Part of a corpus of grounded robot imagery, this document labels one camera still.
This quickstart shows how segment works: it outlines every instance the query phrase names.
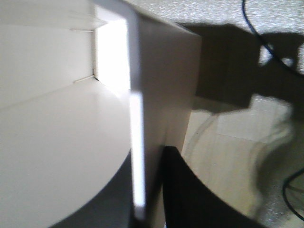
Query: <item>white surface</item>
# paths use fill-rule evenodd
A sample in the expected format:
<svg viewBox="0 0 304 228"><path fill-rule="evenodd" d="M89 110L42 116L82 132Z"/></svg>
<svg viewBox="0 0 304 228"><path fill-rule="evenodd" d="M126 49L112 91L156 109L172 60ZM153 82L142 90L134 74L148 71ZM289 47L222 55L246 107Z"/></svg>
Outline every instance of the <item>white surface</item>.
<svg viewBox="0 0 304 228"><path fill-rule="evenodd" d="M137 120L131 122L134 213L149 220L151 227L163 227L163 212L155 210L157 200L151 199L159 191L155 175L164 145L180 150L183 145L198 75L200 38L122 1L95 2L122 15L128 24L131 96L136 98L130 101L131 108L136 107L130 111L131 120ZM142 116L143 129L138 127ZM136 175L143 171L144 180Z"/></svg>
<svg viewBox="0 0 304 228"><path fill-rule="evenodd" d="M0 111L0 223L45 228L96 195L130 149L128 93L95 79Z"/></svg>
<svg viewBox="0 0 304 228"><path fill-rule="evenodd" d="M1 0L0 24L62 29L95 29L105 22L89 0Z"/></svg>
<svg viewBox="0 0 304 228"><path fill-rule="evenodd" d="M92 34L0 25L0 108L92 75Z"/></svg>
<svg viewBox="0 0 304 228"><path fill-rule="evenodd" d="M98 80L115 90L130 89L126 21L121 19L97 28L95 39Z"/></svg>

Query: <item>white shelf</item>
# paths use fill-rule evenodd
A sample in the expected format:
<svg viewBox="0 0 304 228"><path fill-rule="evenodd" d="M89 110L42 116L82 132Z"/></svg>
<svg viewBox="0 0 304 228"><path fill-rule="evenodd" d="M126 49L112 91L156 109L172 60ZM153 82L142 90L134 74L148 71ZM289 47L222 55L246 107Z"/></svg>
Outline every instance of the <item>white shelf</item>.
<svg viewBox="0 0 304 228"><path fill-rule="evenodd" d="M130 150L128 92L90 78L0 110L2 227L43 228L114 176Z"/></svg>

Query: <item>black object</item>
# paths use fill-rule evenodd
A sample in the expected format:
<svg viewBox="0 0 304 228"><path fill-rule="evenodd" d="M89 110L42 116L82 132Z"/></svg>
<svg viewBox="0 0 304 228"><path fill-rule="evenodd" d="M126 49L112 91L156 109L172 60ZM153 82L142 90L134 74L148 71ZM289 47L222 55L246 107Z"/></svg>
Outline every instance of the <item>black object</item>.
<svg viewBox="0 0 304 228"><path fill-rule="evenodd" d="M168 228L263 228L213 194L171 146L163 153L163 196Z"/></svg>
<svg viewBox="0 0 304 228"><path fill-rule="evenodd" d="M131 153L110 182L86 205L51 228L129 228L132 219Z"/></svg>
<svg viewBox="0 0 304 228"><path fill-rule="evenodd" d="M293 175L291 175L290 177L288 177L283 184L282 187L282 195L283 195L283 199L287 205L287 207L302 221L304 221L304 217L302 215L299 214L299 212L297 212L294 207L291 205L291 203L289 202L287 195L286 195L286 189L287 188L291 188L291 186L289 185L294 179L296 179L297 177L301 176L304 174L304 168L302 168L301 170L299 170L298 172L294 173Z"/></svg>

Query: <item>floor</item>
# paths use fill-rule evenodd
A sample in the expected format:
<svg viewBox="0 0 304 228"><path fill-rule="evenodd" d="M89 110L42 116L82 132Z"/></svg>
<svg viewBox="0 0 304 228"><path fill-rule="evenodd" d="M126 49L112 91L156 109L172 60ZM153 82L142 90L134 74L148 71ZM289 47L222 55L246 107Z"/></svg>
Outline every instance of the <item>floor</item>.
<svg viewBox="0 0 304 228"><path fill-rule="evenodd" d="M269 228L303 228L283 180L304 166L304 80L284 71L252 35L241 0L128 0L202 37L201 65L182 154L196 175ZM304 74L304 1L247 0L255 28ZM304 178L295 186L304 188ZM288 192L303 214L304 194Z"/></svg>
<svg viewBox="0 0 304 228"><path fill-rule="evenodd" d="M291 119L291 104L253 95L247 109L213 113L206 106L223 104L196 97L182 151L195 174L266 227L303 228L281 196L283 180L304 166L304 122ZM304 188L304 178L295 184ZM304 194L288 196L303 214Z"/></svg>

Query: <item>black cable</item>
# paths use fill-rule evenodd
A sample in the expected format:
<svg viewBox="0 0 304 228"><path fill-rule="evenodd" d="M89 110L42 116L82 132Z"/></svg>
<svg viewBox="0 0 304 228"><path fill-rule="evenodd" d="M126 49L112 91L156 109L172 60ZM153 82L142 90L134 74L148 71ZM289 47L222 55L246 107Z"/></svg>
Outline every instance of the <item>black cable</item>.
<svg viewBox="0 0 304 228"><path fill-rule="evenodd" d="M286 188L288 188L289 184L296 179L297 177L301 176L302 174L304 174L304 168L302 168L301 170L299 170L298 172L296 172L295 174L291 175L290 177L288 177L284 183L283 183L283 187L282 187L282 195L283 195L283 199L287 205L287 207L302 221L304 221L304 217L302 215L300 215L295 209L294 207L290 204L290 202L288 201L287 195L286 195Z"/></svg>
<svg viewBox="0 0 304 228"><path fill-rule="evenodd" d="M267 49L267 51L272 55L273 59L278 62L280 66L282 66L285 70L289 71L290 73L294 74L297 77L304 79L304 74L297 72L296 70L292 69L291 67L287 66L281 58L271 49L268 45L267 41L257 32L254 26L251 24L247 14L246 14L246 0L242 0L242 12L244 19L250 28L251 32L256 36L256 38L260 41L260 43Z"/></svg>

